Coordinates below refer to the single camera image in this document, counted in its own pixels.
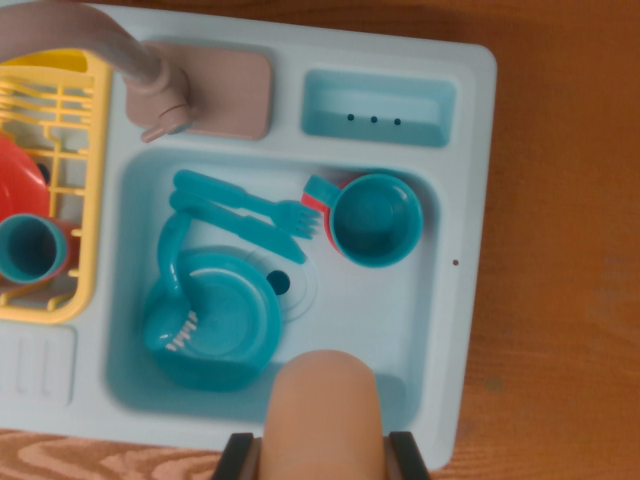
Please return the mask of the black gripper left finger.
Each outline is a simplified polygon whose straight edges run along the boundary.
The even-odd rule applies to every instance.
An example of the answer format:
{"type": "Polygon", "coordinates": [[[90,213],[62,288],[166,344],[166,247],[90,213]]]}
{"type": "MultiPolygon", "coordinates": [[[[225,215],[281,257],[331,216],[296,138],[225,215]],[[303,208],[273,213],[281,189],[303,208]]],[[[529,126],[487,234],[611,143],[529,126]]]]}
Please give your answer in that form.
{"type": "Polygon", "coordinates": [[[261,438],[252,433],[234,433],[230,436],[213,480],[254,480],[258,478],[261,438]]]}

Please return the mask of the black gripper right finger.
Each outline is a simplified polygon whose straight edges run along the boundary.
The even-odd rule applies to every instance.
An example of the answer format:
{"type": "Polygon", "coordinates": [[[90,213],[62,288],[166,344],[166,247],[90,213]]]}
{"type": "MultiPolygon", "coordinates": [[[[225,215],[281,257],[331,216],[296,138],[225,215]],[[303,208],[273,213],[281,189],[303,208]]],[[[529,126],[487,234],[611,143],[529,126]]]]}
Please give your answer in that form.
{"type": "Polygon", "coordinates": [[[386,475],[390,480],[430,480],[414,436],[409,431],[390,432],[384,438],[386,475]]]}

